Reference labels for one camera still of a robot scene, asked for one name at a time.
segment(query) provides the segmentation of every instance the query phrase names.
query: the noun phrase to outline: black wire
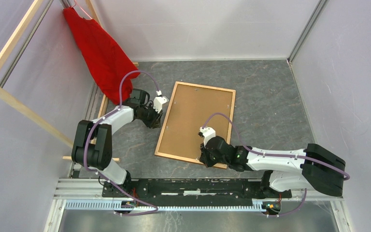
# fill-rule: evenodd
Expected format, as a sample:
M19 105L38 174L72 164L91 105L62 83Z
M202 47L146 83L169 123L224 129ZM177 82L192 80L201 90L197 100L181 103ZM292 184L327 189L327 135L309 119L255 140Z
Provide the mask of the black wire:
M99 176L99 178L98 178L98 182L99 182L100 185L104 186L104 184L102 184L102 183L100 182L100 176Z

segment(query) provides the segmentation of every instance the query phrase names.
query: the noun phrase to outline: metal rod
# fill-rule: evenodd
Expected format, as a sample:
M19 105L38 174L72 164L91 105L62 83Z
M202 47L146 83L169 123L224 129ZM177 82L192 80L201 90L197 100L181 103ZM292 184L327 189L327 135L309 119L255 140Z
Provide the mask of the metal rod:
M298 54L298 51L302 47L303 43L305 42L305 39L308 37L309 32L314 27L314 24L318 17L320 16L322 10L326 6L326 3L328 0L319 0L318 4L316 5L314 12L312 13L311 17L308 20L308 23L306 24L305 28L303 29L297 43L294 46L294 49L292 49L291 54L288 57L288 62L292 62L295 59L295 56Z
M32 39L33 35L35 34L36 30L38 29L39 25L41 24L43 18L45 17L47 11L49 10L50 6L52 5L53 0L49 0L47 3L41 17L39 18L38 22L36 22L35 26L33 27L32 31L30 32L28 38L26 38L25 42L23 43L22 47L20 48L18 54L16 55L15 59L12 61L11 65L9 66L8 70L6 71L5 75L3 76L2 80L0 81L0 87L3 88L3 86L6 84L6 81L8 81L9 76L12 74L12 71L14 70L15 66L18 64L18 61L20 60L21 56L23 55L24 51L26 50L26 47L28 46L30 40Z

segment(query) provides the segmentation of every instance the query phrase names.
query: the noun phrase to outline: wooden clothes rack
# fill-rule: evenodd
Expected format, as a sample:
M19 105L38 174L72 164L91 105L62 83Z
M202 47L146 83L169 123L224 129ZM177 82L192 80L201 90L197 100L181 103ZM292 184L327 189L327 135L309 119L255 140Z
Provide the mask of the wooden clothes rack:
M7 61L9 55L12 53L13 49L19 42L19 39L22 37L23 33L25 32L26 28L30 24L32 18L36 15L36 12L42 5L44 0L34 0L33 3L30 5L29 9L26 11L25 15L13 31L12 35L9 37L8 41L6 44L3 46L2 50L0 51L0 71ZM46 12L48 11L49 7L51 6L53 0L49 0L48 4L40 17L39 21L36 23L34 29L32 30L31 34L29 35L28 39L25 41L23 47L21 48L18 56L15 58L15 60L12 62L11 67L13 70L13 67L16 65L17 61L19 60L20 56L22 55L23 51L25 50L26 46L28 45L30 39L32 38L34 32L36 31L37 27L40 25L40 22L43 20L43 17L45 16ZM93 19L96 20L102 27L103 24L99 20L99 14L97 13L96 9L93 7L93 2L92 0L86 0L86 4L91 11L91 14L93 15ZM10 94L8 91L3 89L3 86L5 84L6 80L3 82L1 81L0 83L0 99L3 100L5 103L10 105L12 108L38 124L41 128L43 128L45 131L49 132L51 135L54 137L58 138L61 142L69 146L70 148L73 147L73 141L68 138L65 134L60 132L58 129L56 129L54 126L52 126L50 123L48 123L46 120L44 120L41 116L39 116L37 113L35 113L33 110L28 108L26 105L24 105L21 101L19 101L17 98L15 98L12 94ZM107 104L108 104L109 99L104 95L98 117L101 117L105 114L106 109L107 109Z

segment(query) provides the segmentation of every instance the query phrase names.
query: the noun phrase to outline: wooden frame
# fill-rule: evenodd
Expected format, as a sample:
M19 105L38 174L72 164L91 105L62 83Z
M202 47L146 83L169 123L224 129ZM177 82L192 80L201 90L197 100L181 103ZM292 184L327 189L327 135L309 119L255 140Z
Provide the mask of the wooden frame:
M184 83L184 82L178 82L178 81L175 82L174 90L173 90L172 95L171 95L171 101L170 101L170 104L169 104L169 107L168 107L166 116L164 118L164 123L163 123L162 129L161 129L160 136L158 138L155 155L156 156L160 156L160 157L174 159L174 160L176 159L176 160L181 160L181 161L186 161L186 162L190 162L190 163L196 163L196 164L204 165L203 163L201 163L200 161L195 160L195 159L186 158L186 157L180 157L180 156L176 156L176 155L172 155L172 154L166 154L166 153L159 152L160 145L161 145L161 142L162 142L162 139L163 139L163 134L164 134L164 131L166 129L167 121L168 121L168 118L169 118L169 115L170 115L171 106L172 106L172 104L174 102L173 99L175 97L175 93L176 93L176 90L177 90L178 85L193 86L193 87L198 87L198 88L208 88L208 89L214 89L214 90L231 92L232 93L232 99L231 99L230 115L229 115L229 118L231 119L231 121L232 121L233 115L234 115L235 90L233 90L233 89L227 89L227 88L203 86L203 85L197 85L197 84L191 84L191 83ZM229 143L230 140L231 140L231 129L232 129L232 126L229 123L228 124L228 133L227 133L227 138L226 138L226 142L227 143ZM226 164L222 164L222 163L218 163L218 164L214 165L214 167L226 169L227 168L227 165Z
M22 37L23 33L25 32L26 28L30 24L31 20L33 19L33 17L35 16L36 12L38 11L38 9L40 8L43 2L44 0L33 1L29 9L26 11L25 15L19 22L18 26L13 31L12 35L10 36L6 44L1 49L0 70L2 69L9 55L13 52L13 49L15 48L16 44L19 42L19 39ZM99 21L99 14L96 13L95 8L93 7L92 0L86 0L86 3L93 15L93 18L102 26L102 24ZM16 109L18 112L20 112L24 116L26 116L27 118L29 118L30 120L32 120L33 122L35 122L36 124L38 124L41 128L49 132L54 137L58 138L61 142L63 142L70 148L73 147L73 141L70 138L68 138L58 129L53 127L46 120L40 117L37 113L29 109L21 101L19 101L17 98L12 96L9 92L7 92L1 87L0 87L0 99L6 102L8 105L10 105L12 108ZM104 113L106 112L107 102L108 102L108 99L107 97L104 96L101 107L100 107L100 111L99 111L99 117L103 116Z

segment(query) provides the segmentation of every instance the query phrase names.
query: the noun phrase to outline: red cloth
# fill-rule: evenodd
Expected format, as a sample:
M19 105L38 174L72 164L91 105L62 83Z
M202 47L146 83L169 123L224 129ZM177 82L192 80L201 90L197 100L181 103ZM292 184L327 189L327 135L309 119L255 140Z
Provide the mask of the red cloth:
M119 104L120 82L128 72L137 70L136 66L94 19L81 18L72 7L64 9L63 15L96 84L114 104ZM124 81L123 101L133 90L131 79L138 75L133 73Z

